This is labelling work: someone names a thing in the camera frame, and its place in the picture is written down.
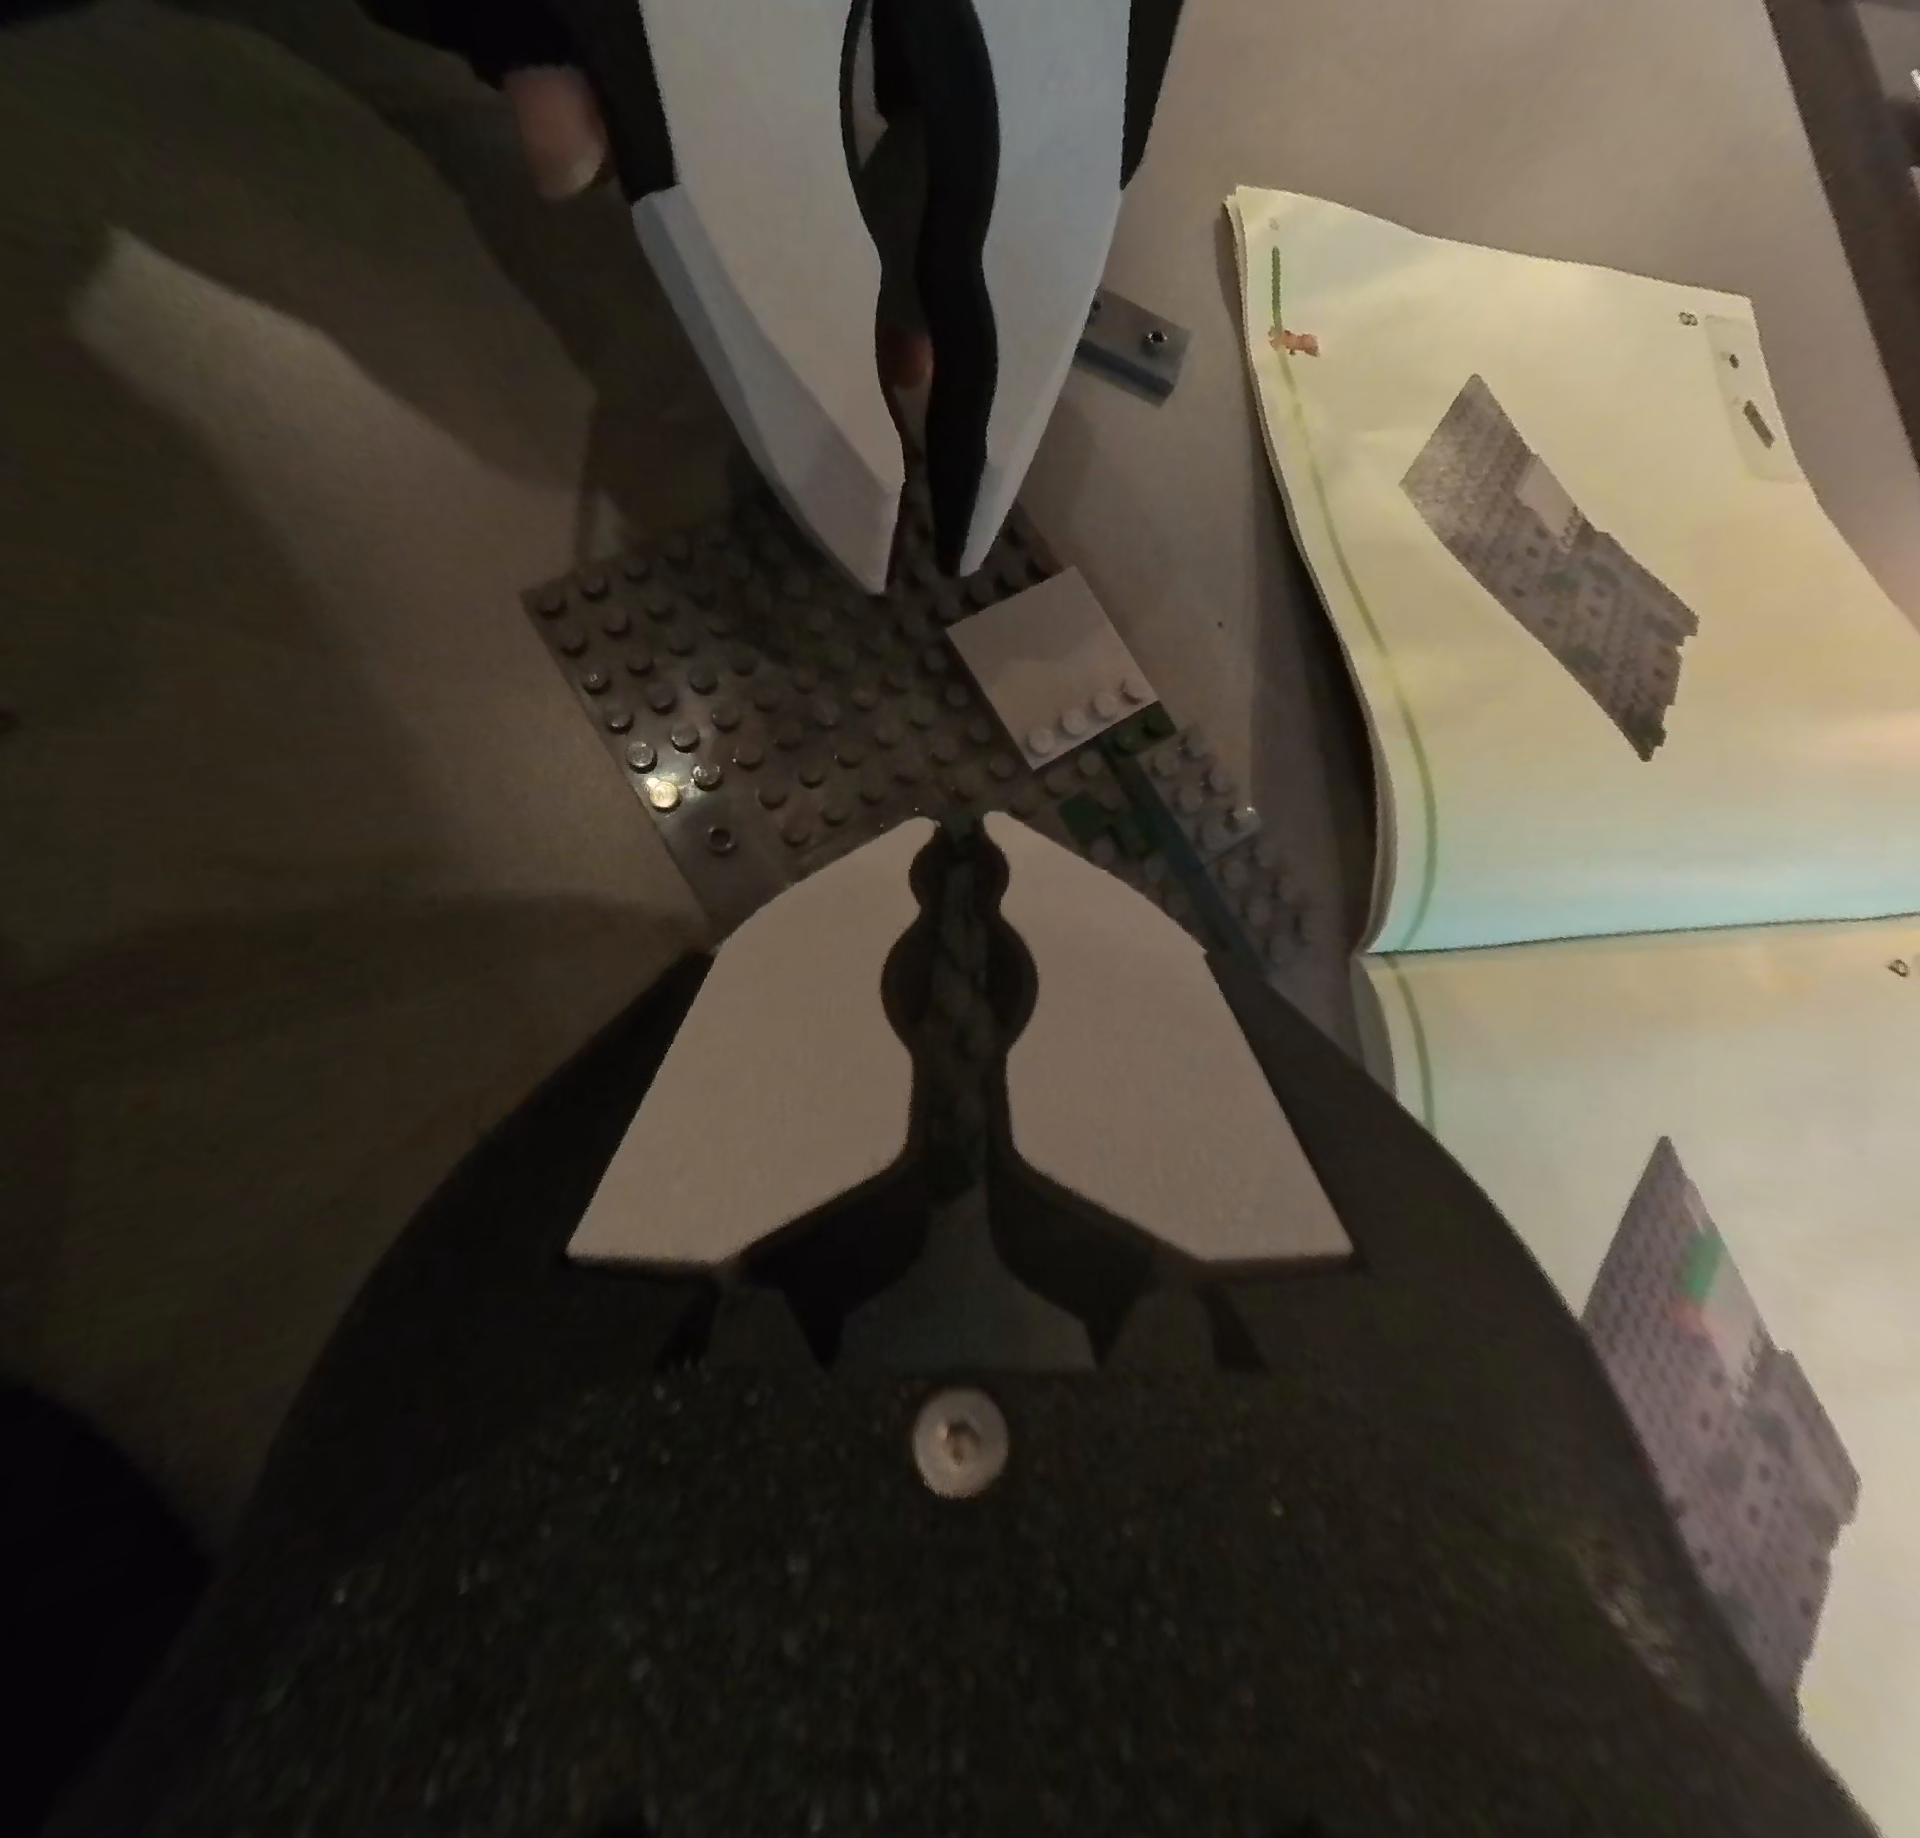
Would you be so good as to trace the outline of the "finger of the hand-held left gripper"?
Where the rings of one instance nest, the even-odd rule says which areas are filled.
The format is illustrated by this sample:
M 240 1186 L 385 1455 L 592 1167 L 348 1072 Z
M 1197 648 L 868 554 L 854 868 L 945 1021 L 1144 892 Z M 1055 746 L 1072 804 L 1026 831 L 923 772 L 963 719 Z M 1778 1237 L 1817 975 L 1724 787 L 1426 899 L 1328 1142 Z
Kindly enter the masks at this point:
M 940 566 L 977 572 L 1092 318 L 1128 172 L 1137 0 L 918 0 Z
M 637 0 L 672 183 L 637 238 L 743 445 L 862 592 L 893 567 L 923 424 L 915 115 L 877 101 L 877 0 Z

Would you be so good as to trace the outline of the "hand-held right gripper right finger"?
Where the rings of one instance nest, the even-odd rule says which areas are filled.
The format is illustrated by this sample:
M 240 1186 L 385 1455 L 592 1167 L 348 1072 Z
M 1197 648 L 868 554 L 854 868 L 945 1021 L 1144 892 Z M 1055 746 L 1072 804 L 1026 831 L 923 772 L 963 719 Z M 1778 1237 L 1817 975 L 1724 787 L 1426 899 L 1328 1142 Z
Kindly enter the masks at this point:
M 998 921 L 1034 975 L 1005 1057 L 1031 1172 L 1198 1264 L 1341 1264 L 1351 1234 L 1203 944 L 1009 815 Z

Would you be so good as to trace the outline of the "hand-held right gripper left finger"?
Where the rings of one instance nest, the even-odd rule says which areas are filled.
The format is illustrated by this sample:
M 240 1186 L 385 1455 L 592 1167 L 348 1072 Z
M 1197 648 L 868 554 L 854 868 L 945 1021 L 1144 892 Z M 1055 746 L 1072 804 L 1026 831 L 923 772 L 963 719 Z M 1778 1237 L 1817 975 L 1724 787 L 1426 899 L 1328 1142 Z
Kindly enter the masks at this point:
M 724 938 L 566 1252 L 580 1264 L 734 1264 L 892 1169 L 915 1102 L 888 961 L 922 924 L 915 816 Z

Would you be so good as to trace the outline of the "grey brick plate assembly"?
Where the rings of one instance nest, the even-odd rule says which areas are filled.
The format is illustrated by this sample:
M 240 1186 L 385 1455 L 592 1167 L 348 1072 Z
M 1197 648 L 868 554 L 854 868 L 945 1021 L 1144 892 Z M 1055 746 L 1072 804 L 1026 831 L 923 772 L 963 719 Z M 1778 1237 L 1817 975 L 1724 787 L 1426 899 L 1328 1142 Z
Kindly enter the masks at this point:
M 1306 957 L 1250 792 L 1024 512 L 948 577 L 911 506 L 868 593 L 752 497 L 523 609 L 709 938 L 908 819 L 1009 815 L 1272 981 Z

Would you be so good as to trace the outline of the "person's left hand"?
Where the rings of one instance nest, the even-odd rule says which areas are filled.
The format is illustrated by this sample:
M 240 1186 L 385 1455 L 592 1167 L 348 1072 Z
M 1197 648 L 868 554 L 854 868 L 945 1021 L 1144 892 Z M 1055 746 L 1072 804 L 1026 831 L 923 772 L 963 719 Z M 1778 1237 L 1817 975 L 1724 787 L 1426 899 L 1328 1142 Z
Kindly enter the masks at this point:
M 575 66 L 523 66 L 502 80 L 525 165 L 540 199 L 588 192 L 608 165 L 599 98 Z

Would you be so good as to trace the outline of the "small grey brick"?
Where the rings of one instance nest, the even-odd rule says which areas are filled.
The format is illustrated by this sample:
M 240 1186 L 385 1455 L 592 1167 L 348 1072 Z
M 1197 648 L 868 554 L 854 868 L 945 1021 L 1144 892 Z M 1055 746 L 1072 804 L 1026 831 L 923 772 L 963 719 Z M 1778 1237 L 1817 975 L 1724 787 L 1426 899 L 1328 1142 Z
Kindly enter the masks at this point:
M 1090 305 L 1075 366 L 1161 407 L 1180 386 L 1190 339 L 1190 327 L 1113 288 L 1099 288 Z

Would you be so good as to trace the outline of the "brick instruction booklet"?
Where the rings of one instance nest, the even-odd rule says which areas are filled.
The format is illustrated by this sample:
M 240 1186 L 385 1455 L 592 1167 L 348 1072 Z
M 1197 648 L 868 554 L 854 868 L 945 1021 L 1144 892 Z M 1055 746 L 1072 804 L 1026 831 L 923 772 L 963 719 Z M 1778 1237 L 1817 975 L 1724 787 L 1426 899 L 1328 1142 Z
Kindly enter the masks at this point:
M 1375 753 L 1370 1061 L 1583 1322 L 1763 1690 L 1917 1833 L 1917 630 L 1741 293 L 1227 215 Z

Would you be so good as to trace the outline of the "dark furniture panel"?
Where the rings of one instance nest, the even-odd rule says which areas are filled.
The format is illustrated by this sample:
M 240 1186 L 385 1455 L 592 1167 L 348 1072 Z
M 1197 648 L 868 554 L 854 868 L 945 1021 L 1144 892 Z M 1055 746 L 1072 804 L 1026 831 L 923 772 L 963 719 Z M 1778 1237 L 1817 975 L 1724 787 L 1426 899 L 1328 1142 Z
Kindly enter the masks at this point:
M 1919 448 L 1919 0 L 1763 0 L 1909 451 Z

